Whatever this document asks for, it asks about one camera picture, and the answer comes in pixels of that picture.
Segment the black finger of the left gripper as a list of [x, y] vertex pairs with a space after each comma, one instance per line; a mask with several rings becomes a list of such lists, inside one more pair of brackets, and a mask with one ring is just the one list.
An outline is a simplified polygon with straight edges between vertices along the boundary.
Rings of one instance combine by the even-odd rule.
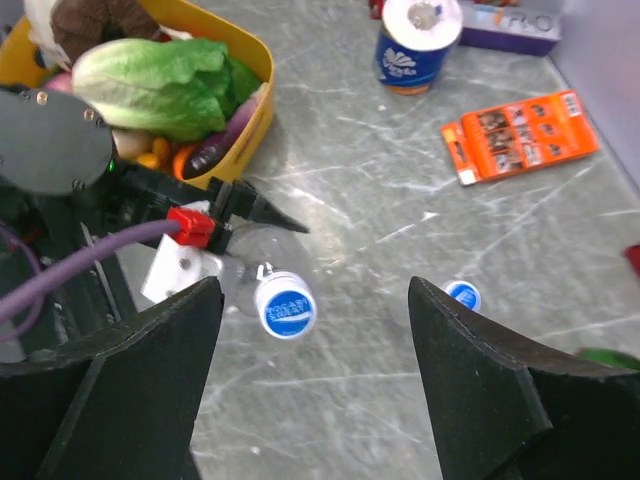
[[212, 195], [213, 215], [228, 222], [233, 216], [288, 231], [308, 234], [309, 228], [287, 215], [244, 180], [226, 182], [212, 178], [208, 184]]

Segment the blue bottle cap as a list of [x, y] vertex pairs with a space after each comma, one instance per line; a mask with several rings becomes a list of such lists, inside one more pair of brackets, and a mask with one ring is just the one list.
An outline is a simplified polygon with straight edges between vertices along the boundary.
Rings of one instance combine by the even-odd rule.
[[470, 282], [454, 280], [443, 286], [443, 290], [469, 310], [479, 312], [481, 309], [481, 294]]
[[318, 313], [309, 285], [289, 271], [264, 276], [255, 289], [254, 305], [263, 328], [281, 340], [305, 335]]

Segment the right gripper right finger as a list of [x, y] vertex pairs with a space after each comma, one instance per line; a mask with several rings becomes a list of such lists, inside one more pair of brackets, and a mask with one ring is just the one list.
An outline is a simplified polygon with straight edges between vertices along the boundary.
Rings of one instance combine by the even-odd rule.
[[635, 479], [639, 375], [547, 347], [414, 277], [408, 307], [446, 479]]

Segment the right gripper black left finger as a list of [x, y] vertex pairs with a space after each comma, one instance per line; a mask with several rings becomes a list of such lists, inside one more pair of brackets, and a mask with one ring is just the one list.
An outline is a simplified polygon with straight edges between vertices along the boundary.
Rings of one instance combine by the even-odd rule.
[[207, 278], [1, 367], [5, 479], [196, 479], [192, 433], [223, 313]]

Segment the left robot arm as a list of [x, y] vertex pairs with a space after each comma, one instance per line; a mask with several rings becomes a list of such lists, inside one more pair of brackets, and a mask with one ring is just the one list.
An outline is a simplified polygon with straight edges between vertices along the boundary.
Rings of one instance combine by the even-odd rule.
[[154, 249], [141, 294], [160, 303], [207, 277], [273, 337], [318, 312], [305, 226], [243, 181], [195, 187], [122, 159], [102, 116], [50, 89], [1, 89], [1, 342], [25, 358], [123, 322], [118, 250]]

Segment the clear plastic bottle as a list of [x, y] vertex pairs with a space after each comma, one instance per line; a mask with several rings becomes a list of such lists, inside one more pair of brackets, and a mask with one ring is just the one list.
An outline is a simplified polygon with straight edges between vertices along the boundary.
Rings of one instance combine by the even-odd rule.
[[254, 293], [264, 276], [276, 271], [293, 272], [309, 285], [315, 298], [312, 260], [293, 232], [261, 224], [242, 225], [233, 232], [223, 260], [221, 282], [226, 299], [262, 327], [254, 305]]

